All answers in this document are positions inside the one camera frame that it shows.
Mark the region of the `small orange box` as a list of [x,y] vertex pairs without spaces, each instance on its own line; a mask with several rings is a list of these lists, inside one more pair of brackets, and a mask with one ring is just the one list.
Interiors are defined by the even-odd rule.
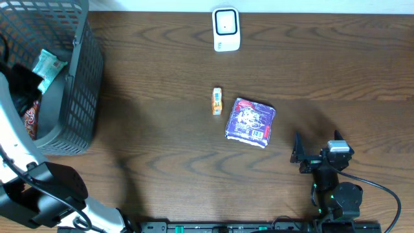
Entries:
[[222,110],[222,89],[220,87],[214,87],[212,92],[212,115],[220,115]]

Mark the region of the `purple noodle packet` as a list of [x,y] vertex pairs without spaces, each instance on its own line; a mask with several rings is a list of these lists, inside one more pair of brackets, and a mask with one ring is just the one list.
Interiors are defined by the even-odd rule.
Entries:
[[273,107],[237,98],[226,125],[225,137],[229,140],[238,140],[252,146],[266,148],[275,116],[276,110]]

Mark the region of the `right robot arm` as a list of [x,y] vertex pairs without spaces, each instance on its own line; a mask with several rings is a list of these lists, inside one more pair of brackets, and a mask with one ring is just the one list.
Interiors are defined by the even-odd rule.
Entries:
[[338,174],[348,167],[354,150],[336,130],[317,155],[308,155],[299,133],[295,134],[291,163],[300,165],[300,173],[313,177],[311,201],[320,210],[309,230],[315,232],[355,232],[354,219],[360,216],[363,190],[350,182],[340,182]]

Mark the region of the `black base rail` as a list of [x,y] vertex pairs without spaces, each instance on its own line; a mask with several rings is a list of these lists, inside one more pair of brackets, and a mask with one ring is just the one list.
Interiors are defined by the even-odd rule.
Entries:
[[321,227],[312,223],[167,223],[162,221],[141,222],[142,233],[381,233],[378,223],[325,223]]

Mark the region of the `grey plastic mesh basket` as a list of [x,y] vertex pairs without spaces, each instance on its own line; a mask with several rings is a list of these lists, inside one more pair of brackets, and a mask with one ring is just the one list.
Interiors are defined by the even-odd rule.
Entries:
[[104,59],[88,11],[88,0],[1,2],[8,66],[33,69],[42,50],[67,62],[41,98],[34,144],[45,155],[83,153],[93,139]]

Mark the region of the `mint green snack packet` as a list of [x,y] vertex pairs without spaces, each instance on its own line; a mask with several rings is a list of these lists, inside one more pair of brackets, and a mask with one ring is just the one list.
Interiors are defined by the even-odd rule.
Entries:
[[67,65],[66,61],[61,61],[57,56],[53,55],[49,51],[42,49],[38,56],[38,62],[32,69],[32,71],[38,76],[42,77],[41,83],[38,85],[38,89],[41,94],[45,94],[50,87],[54,79]]

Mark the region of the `red orange snack bar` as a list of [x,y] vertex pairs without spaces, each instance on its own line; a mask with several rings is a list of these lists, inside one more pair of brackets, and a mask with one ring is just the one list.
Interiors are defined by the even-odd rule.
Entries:
[[25,129],[32,140],[37,139],[39,107],[39,100],[35,100],[33,106],[24,115]]

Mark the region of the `white barcode scanner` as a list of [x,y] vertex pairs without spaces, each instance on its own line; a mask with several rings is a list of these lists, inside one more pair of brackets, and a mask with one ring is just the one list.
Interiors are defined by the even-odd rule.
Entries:
[[212,12],[213,47],[216,52],[232,52],[240,48],[239,12],[233,7],[216,8]]

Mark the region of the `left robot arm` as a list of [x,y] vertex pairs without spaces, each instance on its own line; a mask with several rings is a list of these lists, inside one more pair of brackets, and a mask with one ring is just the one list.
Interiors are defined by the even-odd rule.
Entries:
[[20,114],[40,81],[19,64],[1,64],[1,216],[58,232],[138,232],[119,209],[90,197],[75,169],[49,162],[34,145]]

